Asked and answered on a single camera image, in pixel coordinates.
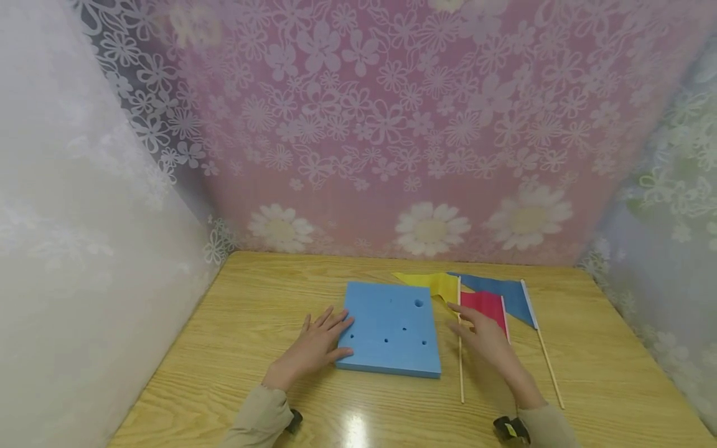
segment floral curtain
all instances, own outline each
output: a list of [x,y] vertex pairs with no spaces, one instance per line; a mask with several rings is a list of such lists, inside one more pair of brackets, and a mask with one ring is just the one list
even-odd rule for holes
[[717,34],[580,264],[717,432]]
[[64,2],[0,4],[4,447],[104,446],[227,252],[210,200],[152,159],[81,27]]
[[206,176],[241,248],[573,264],[716,12],[166,0],[144,13],[152,53],[131,29],[99,48],[127,54],[127,103],[176,101],[133,122],[177,140],[161,157]]

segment table surface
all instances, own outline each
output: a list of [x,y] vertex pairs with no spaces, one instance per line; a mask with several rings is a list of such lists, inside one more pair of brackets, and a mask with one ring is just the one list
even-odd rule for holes
[[[233,254],[115,434],[111,448],[215,447],[306,313],[340,308],[346,282],[399,283],[391,272],[525,279],[565,400],[585,447],[712,447],[714,438],[588,274],[568,267]],[[277,447],[499,447],[492,421],[514,413],[505,385],[464,357],[434,302],[440,380],[328,368],[289,402],[304,416]],[[509,317],[513,346],[556,403],[536,332]]]

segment blue flag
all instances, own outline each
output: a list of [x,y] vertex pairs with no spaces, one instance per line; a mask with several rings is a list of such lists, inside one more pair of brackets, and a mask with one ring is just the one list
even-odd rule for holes
[[532,308],[528,302],[530,298],[526,297],[522,283],[513,280],[494,280],[456,272],[448,273],[460,276],[460,282],[476,292],[488,291],[502,295],[503,301],[505,301],[506,313],[522,320],[535,329],[538,328],[538,323],[533,319]]

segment red flag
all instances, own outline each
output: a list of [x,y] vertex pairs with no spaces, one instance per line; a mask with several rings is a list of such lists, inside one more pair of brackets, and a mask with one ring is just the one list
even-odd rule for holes
[[493,319],[503,329],[508,341],[511,340],[508,321],[505,319],[505,303],[500,295],[486,291],[461,292],[460,304]]

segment sleeve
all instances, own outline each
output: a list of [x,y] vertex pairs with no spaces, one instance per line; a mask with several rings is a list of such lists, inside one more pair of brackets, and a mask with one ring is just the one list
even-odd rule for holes
[[519,409],[518,418],[531,436],[532,448],[580,448],[565,416],[553,405]]
[[292,419],[283,391],[257,386],[218,448],[271,448]]

